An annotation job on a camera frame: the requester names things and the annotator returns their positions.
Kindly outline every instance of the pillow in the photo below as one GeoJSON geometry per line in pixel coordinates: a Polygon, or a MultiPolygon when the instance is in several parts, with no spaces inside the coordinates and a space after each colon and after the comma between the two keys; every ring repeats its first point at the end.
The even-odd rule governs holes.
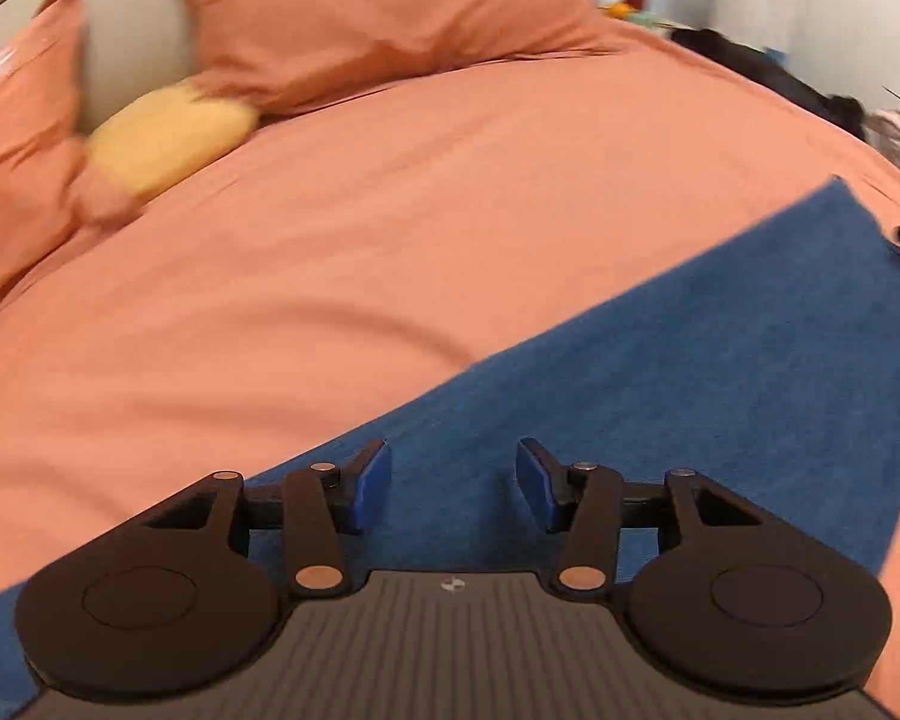
{"type": "Polygon", "coordinates": [[[45,0],[0,50],[0,292],[55,250],[84,218],[127,210],[87,175],[79,109],[80,0],[45,0]]]}
{"type": "Polygon", "coordinates": [[[288,115],[495,59],[609,52],[593,0],[186,0],[209,95],[288,115]]]}
{"type": "Polygon", "coordinates": [[[190,81],[157,89],[101,124],[90,164],[145,203],[240,146],[257,112],[237,100],[204,98],[190,81]]]}

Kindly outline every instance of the blue towel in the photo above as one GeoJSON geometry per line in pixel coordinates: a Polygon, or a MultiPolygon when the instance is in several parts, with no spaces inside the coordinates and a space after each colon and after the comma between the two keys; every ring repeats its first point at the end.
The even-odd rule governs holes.
{"type": "MultiPolygon", "coordinates": [[[[633,481],[694,467],[876,572],[900,510],[900,257],[835,180],[253,482],[384,437],[389,502],[346,539],[358,573],[533,568],[561,539],[516,488],[523,436],[633,481]]],[[[621,552],[625,579],[653,535],[625,536],[621,552]]],[[[277,533],[255,535],[251,557],[279,579],[277,533]]],[[[0,596],[0,702],[18,704],[32,688],[14,599],[0,596]]]]}

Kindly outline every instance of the yellow cushion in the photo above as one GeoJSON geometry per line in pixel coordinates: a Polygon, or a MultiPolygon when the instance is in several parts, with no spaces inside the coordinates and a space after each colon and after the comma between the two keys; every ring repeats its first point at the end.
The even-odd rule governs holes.
{"type": "Polygon", "coordinates": [[[148,202],[240,146],[258,119],[250,105],[204,98],[181,81],[143,95],[97,127],[90,164],[148,202]]]}

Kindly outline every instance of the orange bedsheet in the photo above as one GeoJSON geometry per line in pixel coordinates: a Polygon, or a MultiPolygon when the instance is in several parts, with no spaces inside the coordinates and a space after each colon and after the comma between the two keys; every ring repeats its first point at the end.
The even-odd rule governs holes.
{"type": "MultiPolygon", "coordinates": [[[[0,306],[0,589],[210,470],[346,432],[847,180],[842,130],[619,23],[261,130],[0,306]]],[[[834,256],[852,257],[852,250],[834,256]]],[[[874,691],[900,713],[896,610],[874,691]]]]}

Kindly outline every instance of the copper rivet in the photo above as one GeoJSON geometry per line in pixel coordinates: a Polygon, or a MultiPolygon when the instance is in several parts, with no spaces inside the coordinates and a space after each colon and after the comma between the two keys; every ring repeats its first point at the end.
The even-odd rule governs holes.
{"type": "Polygon", "coordinates": [[[560,572],[560,584],[571,590],[595,590],[606,581],[604,572],[589,565],[573,565],[560,572]]]}
{"type": "Polygon", "coordinates": [[[332,565],[308,565],[296,572],[296,583],[308,590],[329,590],[343,581],[343,574],[332,565]]]}

